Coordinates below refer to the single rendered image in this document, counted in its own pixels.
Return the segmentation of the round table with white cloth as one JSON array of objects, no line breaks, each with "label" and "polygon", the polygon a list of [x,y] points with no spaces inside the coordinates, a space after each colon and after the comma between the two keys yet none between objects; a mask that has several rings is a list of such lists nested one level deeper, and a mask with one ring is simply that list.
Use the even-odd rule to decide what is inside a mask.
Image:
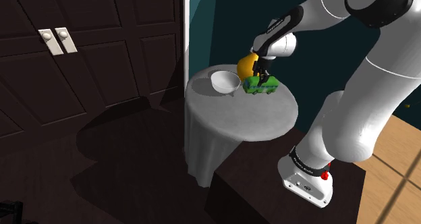
[{"label": "round table with white cloth", "polygon": [[298,105],[285,85],[272,94],[247,94],[238,88],[217,92],[211,75],[235,72],[232,64],[214,65],[189,79],[184,105],[184,154],[188,173],[209,187],[217,167],[243,142],[273,140],[296,123]]}]

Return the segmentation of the green toy bus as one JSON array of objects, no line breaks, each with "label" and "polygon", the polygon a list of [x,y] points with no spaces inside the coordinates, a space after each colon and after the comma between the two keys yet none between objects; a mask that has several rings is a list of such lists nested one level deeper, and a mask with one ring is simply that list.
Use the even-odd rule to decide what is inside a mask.
[{"label": "green toy bus", "polygon": [[242,86],[244,92],[247,94],[271,94],[274,93],[280,85],[280,81],[278,81],[278,79],[274,76],[269,76],[268,80],[260,86],[258,85],[259,79],[260,78],[258,76],[250,76],[246,78]]}]

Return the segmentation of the orange round object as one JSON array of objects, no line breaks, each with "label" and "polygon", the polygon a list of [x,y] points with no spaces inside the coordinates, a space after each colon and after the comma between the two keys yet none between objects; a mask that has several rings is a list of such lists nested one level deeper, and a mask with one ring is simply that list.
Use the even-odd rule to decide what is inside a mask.
[{"label": "orange round object", "polygon": [[255,53],[249,53],[244,58],[240,59],[237,63],[237,75],[243,82],[246,78],[253,76],[253,65],[258,60],[258,55]]}]

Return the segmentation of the dark robot stand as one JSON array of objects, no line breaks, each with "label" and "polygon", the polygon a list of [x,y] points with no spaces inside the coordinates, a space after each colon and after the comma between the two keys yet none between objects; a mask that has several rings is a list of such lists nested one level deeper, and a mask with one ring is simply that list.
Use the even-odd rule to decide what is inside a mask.
[{"label": "dark robot stand", "polygon": [[304,133],[292,128],[264,142],[242,142],[217,168],[205,211],[216,224],[356,224],[365,170],[333,161],[333,197],[318,208],[283,186],[278,160]]}]

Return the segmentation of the dark double door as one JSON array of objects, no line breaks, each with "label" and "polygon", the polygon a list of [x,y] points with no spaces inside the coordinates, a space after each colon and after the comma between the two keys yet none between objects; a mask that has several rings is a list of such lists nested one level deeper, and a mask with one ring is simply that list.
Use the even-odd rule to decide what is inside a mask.
[{"label": "dark double door", "polygon": [[182,0],[0,0],[0,144],[183,90]]}]

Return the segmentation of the white bowl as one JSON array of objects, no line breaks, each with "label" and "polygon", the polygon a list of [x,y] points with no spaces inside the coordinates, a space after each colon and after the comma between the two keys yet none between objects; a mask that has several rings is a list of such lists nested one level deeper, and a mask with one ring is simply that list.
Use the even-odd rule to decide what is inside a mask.
[{"label": "white bowl", "polygon": [[230,71],[217,71],[210,77],[212,87],[221,94],[230,94],[241,84],[239,77]]}]

